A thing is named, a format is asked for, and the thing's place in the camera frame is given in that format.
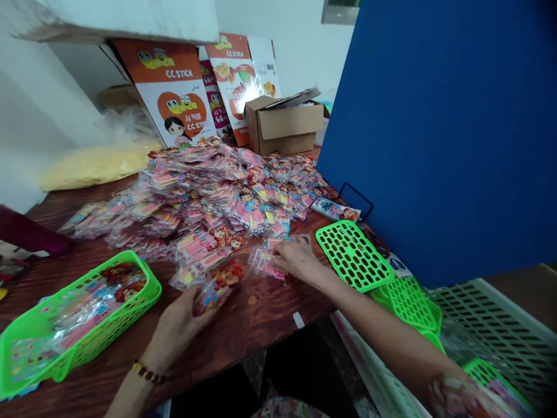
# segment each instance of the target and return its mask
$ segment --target red object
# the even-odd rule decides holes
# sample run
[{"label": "red object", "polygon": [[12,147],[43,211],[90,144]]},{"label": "red object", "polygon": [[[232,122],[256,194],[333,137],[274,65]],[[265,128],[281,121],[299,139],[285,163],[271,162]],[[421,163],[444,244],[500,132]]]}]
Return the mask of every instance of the red object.
[{"label": "red object", "polygon": [[0,205],[0,240],[31,253],[46,251],[51,257],[67,253],[72,245],[70,238],[47,229],[4,205]]}]

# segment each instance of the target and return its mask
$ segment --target yellow plastic bag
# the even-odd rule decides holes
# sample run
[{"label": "yellow plastic bag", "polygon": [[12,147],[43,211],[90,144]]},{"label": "yellow plastic bag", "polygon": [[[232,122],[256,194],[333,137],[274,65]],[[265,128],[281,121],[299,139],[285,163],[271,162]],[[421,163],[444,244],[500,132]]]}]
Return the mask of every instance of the yellow plastic bag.
[{"label": "yellow plastic bag", "polygon": [[76,150],[50,167],[41,179],[40,187],[44,192],[51,192],[119,180],[146,168],[149,151],[161,148],[154,142],[151,145],[132,143]]},{"label": "yellow plastic bag", "polygon": [[39,186],[44,192],[119,180],[146,168],[149,152],[162,148],[156,131],[138,107],[126,109],[122,114],[106,111],[102,128],[114,145],[78,149],[64,156],[42,177]]}]

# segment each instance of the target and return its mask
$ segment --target printed cardboard box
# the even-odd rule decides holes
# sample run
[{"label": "printed cardboard box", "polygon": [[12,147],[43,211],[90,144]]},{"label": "printed cardboard box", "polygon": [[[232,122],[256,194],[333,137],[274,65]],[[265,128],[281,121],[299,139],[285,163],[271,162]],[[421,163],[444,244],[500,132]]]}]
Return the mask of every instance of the printed cardboard box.
[{"label": "printed cardboard box", "polygon": [[131,39],[114,46],[166,146],[216,135],[195,46]]},{"label": "printed cardboard box", "polygon": [[260,96],[282,97],[274,58],[273,41],[268,38],[248,36],[249,53],[254,64],[255,80]]},{"label": "printed cardboard box", "polygon": [[313,150],[316,132],[323,129],[323,105],[264,109],[279,100],[261,96],[245,104],[254,152],[267,156],[273,151],[288,155]]},{"label": "printed cardboard box", "polygon": [[234,132],[232,130],[232,126],[230,125],[230,119],[228,119],[228,114],[222,100],[222,95],[220,94],[219,86],[216,83],[215,73],[211,67],[211,61],[202,60],[200,61],[200,65],[201,75],[203,76],[203,84],[205,85],[205,91],[207,92],[209,108],[211,109],[211,114],[213,115],[213,122],[215,123],[217,135],[224,140],[232,139],[234,138]]},{"label": "printed cardboard box", "polygon": [[206,45],[211,66],[238,146],[249,144],[246,102],[259,96],[247,37],[221,33],[220,43]]}]

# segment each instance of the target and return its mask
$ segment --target open cardboard box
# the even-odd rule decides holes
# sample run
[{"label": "open cardboard box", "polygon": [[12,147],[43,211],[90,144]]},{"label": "open cardboard box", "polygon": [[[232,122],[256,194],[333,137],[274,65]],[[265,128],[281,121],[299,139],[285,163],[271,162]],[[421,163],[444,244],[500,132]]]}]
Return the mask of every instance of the open cardboard box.
[{"label": "open cardboard box", "polygon": [[273,151],[295,154],[313,149],[316,133],[323,129],[323,105],[264,109],[282,99],[261,96],[246,102],[249,142],[253,151],[266,156]]}]

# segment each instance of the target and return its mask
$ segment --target box flap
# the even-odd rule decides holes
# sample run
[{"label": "box flap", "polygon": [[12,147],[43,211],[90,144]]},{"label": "box flap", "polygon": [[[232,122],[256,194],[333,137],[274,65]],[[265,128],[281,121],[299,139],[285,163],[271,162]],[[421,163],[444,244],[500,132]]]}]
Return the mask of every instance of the box flap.
[{"label": "box flap", "polygon": [[258,118],[264,140],[309,134],[323,129],[323,105],[262,110]]},{"label": "box flap", "polygon": [[274,102],[278,102],[279,100],[282,99],[273,99],[272,97],[269,96],[260,96],[257,99],[253,99],[250,100],[249,102],[246,102],[244,105],[244,113],[245,113],[245,108],[249,107],[251,110],[259,110],[264,108],[265,106],[268,106]]}]

